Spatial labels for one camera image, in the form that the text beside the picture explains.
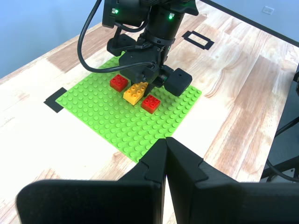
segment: black cable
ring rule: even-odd
[[[148,22],[149,22],[149,20],[146,19],[139,28],[135,28],[135,29],[126,27],[126,26],[124,26],[124,25],[122,25],[121,23],[118,23],[118,22],[116,22],[115,25],[117,27],[123,29],[124,31],[130,32],[130,33],[137,33],[139,31],[143,30],[146,27],[146,25],[148,24]]]
[[[282,172],[280,172],[278,169],[276,169],[271,163],[270,161],[267,159],[266,164],[270,167],[270,169],[273,170],[274,173],[276,173],[278,176],[288,180],[288,181],[292,181],[292,182],[299,182],[299,179],[287,176],[285,174],[283,174]]]
[[[282,132],[286,131],[287,129],[289,129],[290,127],[293,127],[295,124],[299,123],[299,117],[295,118],[294,120],[292,120],[290,123],[286,124],[285,126],[283,126],[282,128],[280,128],[279,130],[276,131],[275,137],[279,136]],[[278,176],[288,180],[288,181],[292,181],[292,182],[299,182],[299,179],[287,176],[285,174],[283,174],[282,172],[280,172],[278,169],[276,169],[271,163],[270,161],[267,159],[266,164],[270,167],[270,169],[276,173]]]
[[[79,61],[81,62],[83,67],[86,70],[91,71],[91,72],[95,72],[95,73],[109,73],[109,72],[115,72],[115,71],[131,68],[131,67],[142,66],[142,65],[154,66],[153,62],[137,62],[137,63],[127,64],[127,65],[122,65],[122,66],[116,66],[116,67],[106,68],[106,69],[95,69],[95,68],[89,67],[89,65],[85,62],[85,60],[82,56],[82,43],[83,43],[85,33],[86,33],[86,31],[89,27],[89,24],[90,24],[91,20],[93,19],[95,13],[97,12],[101,2],[102,2],[102,0],[97,0],[96,1],[93,9],[91,10],[89,16],[87,17],[87,20],[86,20],[86,22],[85,22],[85,24],[82,28],[82,31],[80,33],[80,36],[79,36],[78,46],[77,46],[77,54],[78,54]]]
[[[270,174],[269,177],[267,178],[266,182],[271,182],[271,180],[274,176],[277,176],[277,175],[275,173]]]
[[[139,49],[146,49],[151,47],[152,44],[150,43],[144,43],[143,45],[132,45],[132,46],[126,46],[122,48],[114,48],[114,51],[125,51],[125,50],[139,50]]]

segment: lego brick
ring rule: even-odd
[[[136,83],[123,93],[123,98],[133,106],[143,97],[148,83]]]
[[[110,80],[110,86],[116,91],[121,92],[128,85],[128,80],[122,77],[120,74],[116,75],[113,79]]]
[[[146,99],[142,102],[141,107],[147,112],[153,114],[155,110],[160,106],[160,100],[152,95],[148,95]]]
[[[118,58],[113,57],[101,68],[117,65]],[[110,79],[118,73],[91,73],[56,101],[128,158],[138,162],[159,138],[174,133],[201,91],[189,86],[180,97],[175,97],[164,87],[154,88],[150,94],[161,103],[150,114],[141,108],[141,101],[133,106],[123,99],[121,92],[110,87]]]

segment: blue wall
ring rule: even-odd
[[[0,4],[0,78],[78,35],[96,0]],[[102,21],[103,2],[90,25]]]
[[[299,42],[299,0],[212,0]],[[268,6],[272,15],[262,12]]]

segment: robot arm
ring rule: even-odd
[[[83,28],[85,32],[100,2],[97,0],[88,17]],[[80,62],[92,72],[120,70],[123,76],[131,80],[131,84],[148,82],[144,96],[154,87],[163,85],[173,95],[180,96],[190,85],[192,77],[181,69],[169,68],[164,62],[185,13],[199,14],[195,0],[105,0],[102,24],[107,28],[118,27],[114,37],[107,43],[107,50],[115,56],[125,51],[119,59],[120,66],[106,71],[90,68],[81,54],[84,32],[81,32],[78,42]],[[129,28],[124,24],[138,28]],[[139,32],[143,29],[137,41],[121,34],[122,30]]]

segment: wood grain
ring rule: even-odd
[[[197,0],[185,15],[166,64],[182,68],[203,95],[173,137],[238,181],[259,181],[299,62],[299,49]],[[185,41],[196,31],[215,42],[202,50]],[[83,55],[92,67],[112,57],[114,30],[87,31]],[[139,33],[127,33],[137,38]],[[0,223],[20,223],[14,199],[42,179],[118,180],[134,163],[83,122],[43,102],[89,75],[75,37],[0,79]],[[175,223],[166,184],[165,224]]]

